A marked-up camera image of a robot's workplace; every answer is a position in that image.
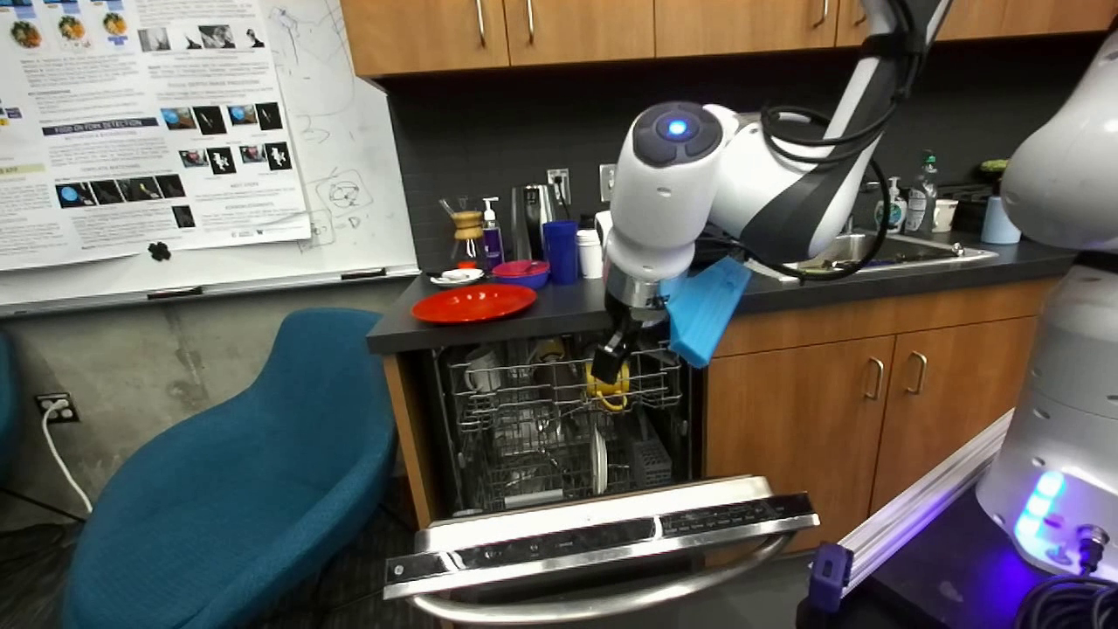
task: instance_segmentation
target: dishwasher rack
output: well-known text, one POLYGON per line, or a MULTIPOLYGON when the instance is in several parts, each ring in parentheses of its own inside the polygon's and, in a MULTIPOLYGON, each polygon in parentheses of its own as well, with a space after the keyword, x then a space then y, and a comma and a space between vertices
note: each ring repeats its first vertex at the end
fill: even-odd
POLYGON ((587 394, 587 345, 537 345, 546 353, 498 366, 447 361, 450 455, 466 510, 667 486, 675 462, 660 420, 686 423, 686 366, 667 345, 629 355, 625 412, 606 412, 587 394))

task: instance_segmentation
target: floor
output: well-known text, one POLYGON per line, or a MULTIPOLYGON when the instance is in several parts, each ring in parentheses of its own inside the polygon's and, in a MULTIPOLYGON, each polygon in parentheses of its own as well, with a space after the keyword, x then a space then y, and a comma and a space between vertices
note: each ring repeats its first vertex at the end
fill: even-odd
MULTIPOLYGON (((0 536, 0 624, 56 624, 60 583, 79 525, 35 525, 0 536)), ((389 553, 410 553, 411 536, 404 510, 389 510, 325 567, 313 583, 292 589, 262 624, 266 629, 426 629, 435 624, 410 606, 381 602, 381 562, 389 553)), ((578 629, 675 629, 675 624, 736 624, 783 629, 795 624, 795 606, 807 586, 804 554, 772 560, 762 569, 717 586, 711 594, 643 615, 576 623, 578 629)))

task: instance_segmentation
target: open dishwasher door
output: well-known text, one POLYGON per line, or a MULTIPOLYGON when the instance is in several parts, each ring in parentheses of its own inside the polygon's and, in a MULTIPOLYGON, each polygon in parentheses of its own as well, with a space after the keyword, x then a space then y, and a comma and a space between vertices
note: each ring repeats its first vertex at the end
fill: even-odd
POLYGON ((385 602, 469 624, 629 615, 733 580, 807 526, 809 501, 772 495, 762 474, 450 517, 417 554, 389 560, 385 602))

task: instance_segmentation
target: chair backrest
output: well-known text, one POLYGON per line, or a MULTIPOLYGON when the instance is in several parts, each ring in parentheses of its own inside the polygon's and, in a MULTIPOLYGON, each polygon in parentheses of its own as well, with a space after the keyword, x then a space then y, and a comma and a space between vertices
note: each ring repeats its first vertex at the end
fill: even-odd
POLYGON ((242 394, 269 423, 269 449, 284 474, 336 482, 368 448, 385 442, 392 417, 381 355, 368 348, 376 314, 349 307, 292 310, 242 394))
POLYGON ((25 392, 13 362, 13 342, 11 336, 0 332, 0 474, 3 467, 11 467, 22 407, 25 407, 25 392))

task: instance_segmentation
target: blue cup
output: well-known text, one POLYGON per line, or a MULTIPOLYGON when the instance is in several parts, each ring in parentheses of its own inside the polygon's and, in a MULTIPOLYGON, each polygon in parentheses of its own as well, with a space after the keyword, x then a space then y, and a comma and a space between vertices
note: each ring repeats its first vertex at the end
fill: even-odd
POLYGON ((548 279, 556 286, 582 279, 578 267, 578 227, 574 220, 553 220, 546 222, 546 256, 548 256, 548 279))

